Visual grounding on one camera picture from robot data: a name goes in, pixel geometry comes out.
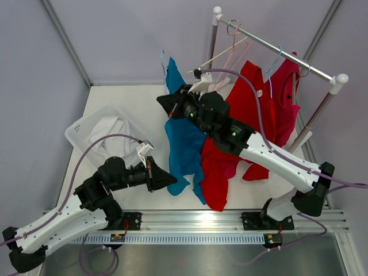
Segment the blue t shirt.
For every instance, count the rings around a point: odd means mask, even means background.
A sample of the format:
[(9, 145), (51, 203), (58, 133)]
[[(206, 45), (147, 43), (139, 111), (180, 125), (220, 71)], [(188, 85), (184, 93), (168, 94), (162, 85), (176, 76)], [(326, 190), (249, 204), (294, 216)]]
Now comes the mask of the blue t shirt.
[(205, 135), (186, 118), (169, 119), (164, 125), (169, 142), (169, 170), (177, 182), (168, 186), (172, 196), (178, 196), (189, 185), (185, 176), (193, 175), (193, 193), (202, 204), (206, 204), (202, 193), (201, 181), (204, 173), (201, 167), (201, 153)]

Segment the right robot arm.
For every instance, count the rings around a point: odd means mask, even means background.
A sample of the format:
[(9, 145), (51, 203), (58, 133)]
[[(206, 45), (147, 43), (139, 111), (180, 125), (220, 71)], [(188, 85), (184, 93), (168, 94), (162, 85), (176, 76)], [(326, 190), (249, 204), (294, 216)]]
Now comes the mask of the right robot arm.
[(232, 118), (230, 105), (215, 91), (199, 95), (190, 85), (183, 85), (156, 100), (169, 118), (186, 118), (221, 151), (256, 163), (293, 185), (292, 191), (266, 201), (258, 219), (264, 227), (274, 228), (294, 214), (321, 215), (335, 169), (332, 164), (307, 162), (269, 142)]

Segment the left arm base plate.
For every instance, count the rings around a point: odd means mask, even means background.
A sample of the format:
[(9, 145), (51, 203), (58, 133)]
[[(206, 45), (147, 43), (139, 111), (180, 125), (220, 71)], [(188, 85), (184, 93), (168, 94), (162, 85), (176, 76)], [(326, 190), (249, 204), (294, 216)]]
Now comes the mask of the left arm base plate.
[(113, 230), (139, 231), (141, 229), (142, 212), (126, 212), (124, 211), (123, 219), (119, 225)]

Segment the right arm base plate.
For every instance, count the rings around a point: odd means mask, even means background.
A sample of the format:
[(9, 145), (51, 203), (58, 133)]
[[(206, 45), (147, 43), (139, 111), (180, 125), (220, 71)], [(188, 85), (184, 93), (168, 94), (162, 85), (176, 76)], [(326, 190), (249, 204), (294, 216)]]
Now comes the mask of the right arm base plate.
[(277, 221), (262, 212), (243, 212), (241, 220), (245, 231), (276, 231), (279, 229), (291, 231), (295, 229), (292, 216)]

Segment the pink wire hanger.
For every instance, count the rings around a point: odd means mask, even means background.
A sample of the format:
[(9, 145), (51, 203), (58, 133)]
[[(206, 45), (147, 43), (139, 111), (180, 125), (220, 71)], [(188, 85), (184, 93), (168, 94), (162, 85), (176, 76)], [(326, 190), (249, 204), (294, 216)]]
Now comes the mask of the pink wire hanger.
[[(241, 35), (241, 33), (239, 32), (240, 26), (241, 23), (238, 23), (236, 25), (235, 31), (229, 34), (229, 36), (232, 37), (232, 45), (229, 49), (229, 56), (227, 58), (227, 61), (223, 65), (223, 69), (228, 70), (235, 69), (235, 67), (242, 60), (242, 58), (247, 53), (252, 44), (252, 42), (250, 42), (247, 36), (240, 40), (237, 39), (237, 37)], [(230, 80), (231, 79), (229, 77), (229, 73), (220, 72), (216, 79), (214, 88), (219, 89), (224, 85), (228, 84)]]

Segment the light blue wire hanger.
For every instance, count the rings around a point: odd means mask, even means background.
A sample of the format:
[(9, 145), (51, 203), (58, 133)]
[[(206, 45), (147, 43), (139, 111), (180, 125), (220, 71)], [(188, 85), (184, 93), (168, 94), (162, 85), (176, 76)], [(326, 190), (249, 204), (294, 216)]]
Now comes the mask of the light blue wire hanger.
[(161, 62), (162, 70), (163, 70), (164, 84), (166, 85), (167, 71), (166, 71), (166, 66), (165, 66), (165, 63), (164, 63), (164, 56), (165, 56), (165, 51), (162, 49), (161, 52), (160, 52), (160, 62)]

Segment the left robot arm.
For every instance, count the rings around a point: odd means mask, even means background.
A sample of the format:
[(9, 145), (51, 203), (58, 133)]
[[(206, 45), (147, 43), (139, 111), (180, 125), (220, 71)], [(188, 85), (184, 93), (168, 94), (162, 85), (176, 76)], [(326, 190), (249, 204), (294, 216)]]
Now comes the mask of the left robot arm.
[(113, 197), (116, 190), (145, 185), (153, 192), (176, 182), (176, 177), (161, 169), (151, 156), (131, 167), (126, 167), (122, 158), (109, 158), (74, 190), (65, 204), (25, 227), (3, 230), (10, 263), (16, 272), (26, 273), (76, 238), (123, 226), (124, 212)]

